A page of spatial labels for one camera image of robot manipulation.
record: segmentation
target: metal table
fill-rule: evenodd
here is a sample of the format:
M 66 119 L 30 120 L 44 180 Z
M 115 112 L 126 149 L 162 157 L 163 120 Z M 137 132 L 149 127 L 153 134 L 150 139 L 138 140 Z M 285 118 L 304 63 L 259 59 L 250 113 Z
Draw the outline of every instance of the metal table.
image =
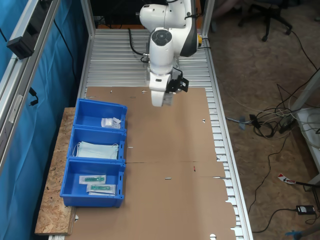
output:
M 88 87 L 148 87 L 147 64 L 140 61 L 130 48 L 129 33 L 125 29 L 95 29 L 90 2 L 81 0 L 89 39 L 83 64 L 78 98 L 86 98 Z M 201 33 L 208 37 L 210 20 L 215 1 L 208 0 L 205 6 Z M 148 42 L 148 30 L 131 30 L 135 50 L 143 52 Z M 209 47 L 209 41 L 203 45 Z M 211 51 L 198 50 L 191 57 L 178 59 L 183 76 L 189 80 L 190 88 L 205 88 L 210 113 L 217 161 L 223 162 L 225 187 L 228 201 L 232 203 L 236 227 L 232 228 L 236 239 L 253 240 L 245 199 L 231 146 L 227 123 Z M 60 240 L 62 236 L 49 236 L 49 240 Z

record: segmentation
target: office chair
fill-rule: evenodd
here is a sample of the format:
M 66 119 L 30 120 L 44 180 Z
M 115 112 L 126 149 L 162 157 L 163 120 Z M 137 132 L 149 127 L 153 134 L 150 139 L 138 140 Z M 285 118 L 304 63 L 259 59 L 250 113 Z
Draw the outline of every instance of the office chair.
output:
M 281 10 L 288 8 L 289 0 L 255 0 L 255 1 L 258 3 L 271 4 L 271 6 L 278 5 L 278 8 L 271 8 L 271 6 L 269 8 L 266 8 L 260 5 L 252 4 L 248 12 L 251 13 L 253 9 L 257 9 L 259 10 L 259 12 L 243 17 L 241 21 L 238 23 L 239 27 L 242 27 L 244 25 L 244 22 L 246 21 L 259 18 L 259 17 L 265 17 L 266 30 L 265 30 L 265 35 L 262 38 L 263 42 L 266 42 L 268 39 L 271 19 L 275 19 L 280 23 L 286 25 L 288 27 L 288 30 L 286 31 L 287 35 L 291 33 L 292 25 L 288 23 L 283 17 L 280 16 Z

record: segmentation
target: metal slats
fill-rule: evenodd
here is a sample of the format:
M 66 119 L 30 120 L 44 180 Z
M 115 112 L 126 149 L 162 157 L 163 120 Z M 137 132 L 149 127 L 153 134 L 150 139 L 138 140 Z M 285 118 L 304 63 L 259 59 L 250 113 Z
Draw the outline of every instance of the metal slats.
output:
M 133 30 L 133 45 L 139 52 L 146 49 L 149 32 L 147 30 Z M 145 63 L 140 61 L 141 56 L 134 54 L 130 49 L 127 30 L 97 29 L 92 53 L 90 56 L 89 71 L 85 78 L 86 87 L 147 87 Z M 236 227 L 232 228 L 237 239 L 244 239 L 238 203 L 233 187 L 233 175 L 229 171 L 229 162 L 225 147 L 217 106 L 213 92 L 208 62 L 204 50 L 198 51 L 191 57 L 178 59 L 183 76 L 189 80 L 189 87 L 203 87 L 206 91 L 208 110 L 215 144 L 217 161 L 223 163 L 227 202 L 231 203 L 236 215 Z

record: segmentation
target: green syringe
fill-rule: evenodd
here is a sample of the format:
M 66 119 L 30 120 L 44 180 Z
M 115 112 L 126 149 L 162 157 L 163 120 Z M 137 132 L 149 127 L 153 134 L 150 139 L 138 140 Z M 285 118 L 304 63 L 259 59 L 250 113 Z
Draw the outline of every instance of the green syringe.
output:
M 111 190 L 111 186 L 91 185 L 91 190 Z
M 103 182 L 105 178 L 103 176 L 86 177 L 85 182 Z

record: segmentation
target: brown cardboard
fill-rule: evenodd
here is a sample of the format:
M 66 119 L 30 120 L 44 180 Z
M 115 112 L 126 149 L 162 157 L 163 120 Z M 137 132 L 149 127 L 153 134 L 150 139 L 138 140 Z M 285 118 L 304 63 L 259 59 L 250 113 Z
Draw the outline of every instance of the brown cardboard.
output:
M 172 106 L 163 107 L 152 105 L 151 92 L 144 87 L 89 87 L 86 96 L 128 107 L 127 163 L 212 161 L 213 175 L 225 176 L 217 162 L 204 88 L 175 94 Z
M 76 209 L 66 240 L 235 240 L 236 216 L 207 162 L 128 163 L 120 208 Z
M 142 87 L 89 87 L 86 96 L 128 107 L 124 201 L 120 208 L 78 207 L 66 240 L 236 239 L 225 182 L 213 178 L 225 172 L 203 88 L 179 93 L 163 107 L 152 106 Z

